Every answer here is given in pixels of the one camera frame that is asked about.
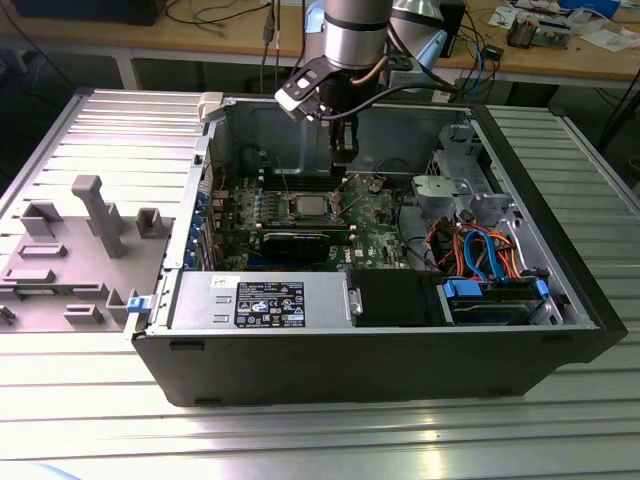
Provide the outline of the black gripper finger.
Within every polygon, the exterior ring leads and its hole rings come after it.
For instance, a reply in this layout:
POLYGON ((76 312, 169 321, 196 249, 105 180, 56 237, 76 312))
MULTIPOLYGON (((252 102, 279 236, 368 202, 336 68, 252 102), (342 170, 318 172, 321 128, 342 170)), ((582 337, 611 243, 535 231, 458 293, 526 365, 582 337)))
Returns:
POLYGON ((359 153, 359 120, 346 118, 329 123, 330 173, 343 176, 359 153))

